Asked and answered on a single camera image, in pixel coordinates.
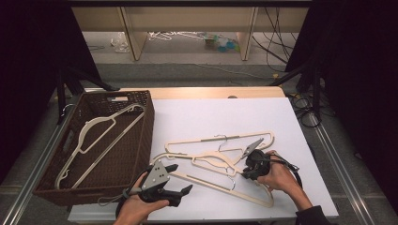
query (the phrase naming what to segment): human hand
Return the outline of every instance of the human hand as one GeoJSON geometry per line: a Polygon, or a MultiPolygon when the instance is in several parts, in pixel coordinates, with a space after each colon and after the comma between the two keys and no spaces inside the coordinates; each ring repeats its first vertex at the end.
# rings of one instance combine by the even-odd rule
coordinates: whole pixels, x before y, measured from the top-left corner
{"type": "MultiPolygon", "coordinates": [[[[278,157],[275,156],[276,151],[269,151],[267,154],[271,154],[270,159],[278,160],[278,157]]],[[[269,191],[277,189],[288,194],[299,211],[313,207],[307,194],[289,169],[281,163],[272,161],[269,166],[270,170],[267,175],[257,177],[259,183],[267,185],[269,191]]]]}
{"type": "MultiPolygon", "coordinates": [[[[279,160],[279,158],[275,156],[278,154],[275,150],[268,151],[266,154],[270,155],[270,159],[272,160],[279,160]]],[[[299,183],[295,177],[283,164],[271,161],[269,163],[269,167],[270,170],[267,175],[259,176],[257,178],[259,183],[268,186],[269,191],[277,189],[288,194],[289,190],[292,188],[299,187],[299,183]]]]}
{"type": "MultiPolygon", "coordinates": [[[[135,182],[135,188],[139,187],[145,175],[146,173],[141,175],[137,182],[135,182]]],[[[155,210],[162,209],[167,205],[169,205],[169,201],[167,200],[147,203],[142,201],[138,195],[130,196],[120,209],[119,216],[114,225],[138,225],[147,220],[150,213],[155,210]]]]}

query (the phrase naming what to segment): metal rail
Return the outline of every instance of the metal rail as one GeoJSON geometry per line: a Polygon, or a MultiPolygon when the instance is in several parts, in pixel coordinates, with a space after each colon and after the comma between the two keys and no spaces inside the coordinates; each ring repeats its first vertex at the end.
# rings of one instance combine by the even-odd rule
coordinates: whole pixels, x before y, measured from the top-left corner
{"type": "MultiPolygon", "coordinates": [[[[317,123],[316,117],[313,114],[311,115],[311,120],[314,125],[317,123]]],[[[337,174],[337,177],[342,183],[344,192],[348,200],[351,202],[351,205],[355,213],[357,214],[357,218],[360,221],[360,224],[374,225],[375,222],[372,219],[368,206],[360,196],[360,192],[358,191],[353,180],[351,179],[351,176],[345,168],[345,165],[340,159],[339,154],[337,153],[333,143],[331,142],[331,139],[325,128],[322,126],[322,124],[320,124],[318,127],[315,128],[315,131],[324,147],[325,152],[328,155],[328,158],[331,162],[331,165],[333,166],[334,171],[337,174]]]]}
{"type": "Polygon", "coordinates": [[[10,206],[6,218],[3,221],[3,225],[16,225],[18,224],[21,216],[23,215],[23,211],[29,203],[29,200],[32,197],[32,190],[34,189],[36,182],[41,177],[41,174],[44,170],[44,167],[47,164],[47,161],[52,153],[57,142],[59,142],[59,137],[66,125],[66,121],[68,121],[69,116],[71,113],[68,113],[64,122],[60,125],[57,125],[54,129],[54,132],[47,142],[46,147],[44,148],[43,152],[38,159],[34,169],[30,173],[29,177],[27,178],[25,184],[23,185],[20,193],[18,194],[17,199],[14,201],[13,205],[10,206]]]}

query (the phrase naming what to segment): woven basket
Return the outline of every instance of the woven basket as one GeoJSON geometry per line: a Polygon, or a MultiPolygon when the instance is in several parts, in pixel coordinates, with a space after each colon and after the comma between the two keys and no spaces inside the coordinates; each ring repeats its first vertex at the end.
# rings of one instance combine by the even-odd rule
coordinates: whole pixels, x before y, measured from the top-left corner
{"type": "MultiPolygon", "coordinates": [[[[74,107],[72,116],[53,150],[52,159],[38,182],[33,194],[57,205],[96,203],[100,197],[122,193],[149,163],[155,111],[149,91],[84,93],[74,107]],[[115,118],[116,124],[86,154],[77,154],[69,166],[67,178],[54,188],[57,175],[78,144],[80,130],[85,122],[100,116],[110,116],[133,103],[145,106],[145,115],[135,124],[77,187],[71,188],[88,167],[115,138],[142,112],[136,107],[115,118]]],[[[85,150],[112,124],[101,122],[85,135],[85,150]]]]}

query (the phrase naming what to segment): sleeve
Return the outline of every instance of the sleeve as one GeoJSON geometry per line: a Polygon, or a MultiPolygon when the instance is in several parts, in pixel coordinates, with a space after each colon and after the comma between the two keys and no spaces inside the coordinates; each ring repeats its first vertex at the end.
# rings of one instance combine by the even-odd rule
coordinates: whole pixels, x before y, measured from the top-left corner
{"type": "Polygon", "coordinates": [[[298,221],[301,225],[330,225],[320,205],[297,212],[298,221]]]}

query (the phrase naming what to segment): beige hanger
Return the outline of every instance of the beige hanger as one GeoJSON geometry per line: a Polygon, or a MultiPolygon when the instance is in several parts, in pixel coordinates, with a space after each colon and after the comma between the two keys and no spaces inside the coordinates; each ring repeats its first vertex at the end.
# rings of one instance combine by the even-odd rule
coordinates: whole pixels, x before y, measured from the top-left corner
{"type": "MultiPolygon", "coordinates": [[[[256,149],[264,150],[264,149],[270,147],[273,144],[273,142],[275,140],[275,137],[274,137],[274,134],[273,134],[272,131],[262,131],[262,132],[254,132],[254,133],[248,133],[248,134],[233,135],[233,136],[223,136],[223,137],[220,137],[221,135],[218,135],[216,137],[205,138],[205,139],[168,142],[168,143],[166,143],[164,145],[164,148],[165,148],[166,152],[155,156],[151,160],[151,164],[153,164],[157,160],[160,160],[161,158],[190,159],[192,165],[194,165],[194,166],[201,167],[203,169],[207,169],[209,171],[213,171],[213,172],[216,172],[216,173],[225,174],[231,180],[233,180],[231,178],[231,176],[235,176],[237,173],[243,173],[242,169],[237,167],[236,164],[242,159],[242,156],[244,154],[244,149],[245,148],[241,147],[241,148],[229,148],[229,149],[221,150],[220,147],[219,147],[218,150],[205,151],[205,152],[200,153],[200,154],[186,154],[186,153],[175,153],[175,152],[172,152],[170,150],[171,145],[173,145],[173,144],[182,144],[182,143],[216,142],[216,141],[221,141],[221,140],[226,140],[227,141],[227,140],[232,140],[232,139],[239,139],[239,138],[253,137],[253,136],[260,136],[260,135],[269,135],[270,139],[269,139],[269,142],[260,143],[257,146],[256,149]],[[240,150],[242,155],[238,156],[237,158],[231,159],[231,158],[227,157],[226,155],[224,155],[222,153],[223,151],[234,151],[234,150],[240,150]],[[197,161],[205,161],[205,162],[207,162],[208,164],[210,164],[210,165],[212,165],[214,167],[225,168],[225,172],[221,171],[221,170],[217,170],[214,167],[201,165],[201,164],[197,163],[197,161]]],[[[224,193],[239,197],[239,198],[247,200],[249,202],[263,205],[265,207],[271,207],[273,205],[273,203],[274,203],[272,193],[268,191],[268,188],[266,186],[264,186],[264,185],[258,184],[257,182],[255,182],[256,185],[257,186],[261,186],[261,188],[263,188],[265,190],[265,192],[267,193],[267,195],[269,196],[269,202],[262,201],[260,199],[256,199],[254,197],[251,197],[251,196],[248,196],[246,194],[240,193],[238,191],[235,191],[233,188],[232,189],[228,189],[226,187],[221,187],[219,185],[210,183],[210,182],[208,182],[206,180],[203,180],[203,179],[199,179],[199,178],[190,176],[190,175],[182,173],[182,172],[170,172],[170,174],[174,175],[174,176],[177,176],[177,177],[180,177],[182,179],[189,180],[189,181],[198,183],[200,185],[203,185],[203,186],[206,186],[206,187],[209,187],[209,188],[213,188],[213,189],[222,191],[224,193]]]]}
{"type": "MultiPolygon", "coordinates": [[[[89,150],[91,150],[92,147],[95,146],[95,144],[97,142],[100,141],[100,139],[103,138],[103,136],[105,136],[105,134],[107,134],[116,124],[116,120],[115,118],[117,116],[119,116],[122,113],[125,112],[131,112],[134,110],[135,107],[139,107],[142,108],[143,110],[145,109],[145,106],[141,105],[141,104],[131,104],[130,106],[126,107],[125,109],[116,112],[110,116],[103,116],[103,117],[97,117],[94,118],[90,121],[85,122],[84,127],[82,128],[82,130],[80,131],[79,134],[79,141],[78,144],[76,146],[76,148],[73,150],[72,154],[70,155],[67,163],[65,163],[64,167],[62,168],[61,172],[58,174],[58,176],[55,179],[55,184],[54,187],[55,189],[60,189],[60,183],[63,179],[68,177],[68,171],[69,171],[69,166],[72,163],[72,161],[75,159],[75,157],[77,156],[78,153],[80,154],[86,154],[89,150]],[[84,137],[87,134],[87,131],[89,129],[91,129],[93,126],[95,126],[98,123],[101,122],[105,122],[105,121],[113,121],[113,123],[90,145],[87,147],[87,149],[83,150],[82,149],[82,145],[84,142],[84,137]]],[[[144,113],[141,113],[134,121],[131,122],[131,124],[129,124],[125,130],[123,130],[122,133],[120,133],[116,139],[101,153],[101,155],[94,161],[94,163],[87,169],[87,171],[84,172],[84,174],[79,178],[79,180],[73,185],[72,188],[77,188],[82,181],[87,177],[87,175],[94,169],[94,167],[103,159],[103,157],[105,157],[105,155],[115,146],[115,144],[144,116],[144,113]]]]}

